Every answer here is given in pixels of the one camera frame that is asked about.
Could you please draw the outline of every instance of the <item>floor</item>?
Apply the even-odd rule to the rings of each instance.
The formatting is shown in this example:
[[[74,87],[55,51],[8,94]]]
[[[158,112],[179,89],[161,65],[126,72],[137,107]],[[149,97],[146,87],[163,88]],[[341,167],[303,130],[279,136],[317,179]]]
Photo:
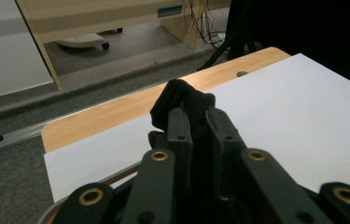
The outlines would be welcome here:
[[[229,9],[208,13],[211,31],[225,31]],[[174,62],[190,55],[212,50],[198,39],[190,49],[161,27],[158,21],[124,27],[123,32],[107,31],[98,35],[109,41],[110,48],[100,46],[66,49],[57,43],[46,44],[53,66],[62,81],[58,90],[54,83],[0,97],[0,113],[39,102],[111,79],[131,76],[136,71],[158,64]]]

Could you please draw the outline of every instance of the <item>white paper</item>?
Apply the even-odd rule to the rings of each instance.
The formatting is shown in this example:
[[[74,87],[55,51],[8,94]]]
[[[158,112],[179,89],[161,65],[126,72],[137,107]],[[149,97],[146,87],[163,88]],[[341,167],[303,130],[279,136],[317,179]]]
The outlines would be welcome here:
[[[151,116],[130,120],[44,155],[54,202],[142,160],[151,150]]]
[[[299,54],[211,89],[248,147],[315,192],[350,184],[350,81]],[[140,161],[150,115],[45,155],[54,201]]]
[[[248,147],[300,185],[350,185],[350,81],[298,54],[211,89]]]

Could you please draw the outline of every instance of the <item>desk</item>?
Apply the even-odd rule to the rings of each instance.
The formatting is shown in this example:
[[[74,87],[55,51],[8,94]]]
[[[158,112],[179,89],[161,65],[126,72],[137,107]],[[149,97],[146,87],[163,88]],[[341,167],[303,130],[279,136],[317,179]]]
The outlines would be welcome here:
[[[198,34],[193,29],[191,12],[198,20],[207,9],[230,5],[230,0],[15,1],[58,87],[61,87],[61,81],[44,48],[45,43],[160,20],[163,27],[194,49]],[[175,13],[169,12],[167,16],[160,16],[163,8],[174,8]]]
[[[272,56],[269,62],[264,54]],[[257,69],[261,63],[268,66]],[[255,71],[235,78],[244,70]],[[265,49],[184,79],[213,93],[246,145],[273,154],[298,184],[315,192],[322,183],[350,184],[346,78],[301,54]],[[44,156],[55,201],[140,161],[150,149],[147,133],[154,129],[147,112],[163,88],[131,93],[45,127],[45,146],[59,144]],[[60,137],[48,140],[48,131]]]
[[[280,49],[267,48],[182,77],[182,79],[195,89],[205,91],[235,79],[240,71],[250,73],[288,57],[289,55]],[[147,114],[157,101],[164,86],[165,84],[160,84],[134,92],[66,118],[54,120],[42,130],[41,136],[46,152],[65,147]]]

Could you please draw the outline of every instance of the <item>wall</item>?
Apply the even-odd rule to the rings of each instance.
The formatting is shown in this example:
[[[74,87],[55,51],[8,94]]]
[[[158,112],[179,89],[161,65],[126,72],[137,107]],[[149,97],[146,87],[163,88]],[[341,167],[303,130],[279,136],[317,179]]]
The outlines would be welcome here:
[[[0,96],[52,82],[13,0],[0,0]]]

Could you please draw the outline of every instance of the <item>gray carpet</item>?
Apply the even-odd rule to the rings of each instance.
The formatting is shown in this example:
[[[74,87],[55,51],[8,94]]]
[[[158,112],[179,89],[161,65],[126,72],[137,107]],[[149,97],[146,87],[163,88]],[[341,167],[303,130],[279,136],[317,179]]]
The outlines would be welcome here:
[[[157,27],[151,29],[156,30],[157,34],[167,35],[167,31]],[[76,76],[83,77],[82,80],[94,79],[88,77],[89,75],[97,78],[87,83],[87,85],[77,87],[71,87],[71,81],[69,81],[68,85],[66,84],[67,86],[64,85],[69,90],[60,93],[48,86],[0,99],[0,102],[2,104],[6,102],[5,105],[7,106],[0,106],[0,135],[15,132],[48,119],[58,118],[172,78],[188,75],[195,72],[214,52],[211,48],[202,46],[193,52],[190,51],[188,54],[184,54],[183,46],[178,45],[178,40],[171,37],[169,40],[168,45],[166,47],[162,45],[160,49],[148,49],[147,46],[144,46],[141,47],[142,50],[140,51],[132,49],[129,52],[131,56],[122,59],[120,55],[117,55],[116,57],[119,58],[115,65],[122,64],[122,67],[125,68],[117,72],[118,76],[108,79],[99,79],[99,77],[104,77],[105,73],[110,73],[107,68],[109,65],[103,59],[96,59],[97,61],[91,63],[84,62],[83,65],[81,63],[83,60],[79,59],[85,58],[87,60],[90,57],[80,56],[80,54],[99,54],[96,49],[80,51],[71,49],[70,52],[56,51],[60,49],[52,44],[50,54],[53,56],[53,61],[56,63],[58,70],[61,71],[63,80],[66,80],[65,77],[68,75],[73,75],[73,77],[69,76],[67,80],[71,80]],[[111,43],[111,45],[110,52],[114,52],[115,44]],[[142,66],[135,65],[134,67],[137,67],[137,69],[130,69],[131,66],[124,63],[127,60],[136,62],[140,58],[149,57],[152,59],[151,56],[146,55],[146,51],[156,56],[159,52],[168,55],[168,57],[161,59],[161,61],[146,60]],[[77,58],[79,63],[77,65],[72,64]],[[226,61],[225,55],[217,63],[224,61]],[[52,205],[53,201],[43,155],[44,148],[40,136],[13,147],[0,149],[0,223],[36,223],[44,211]]]

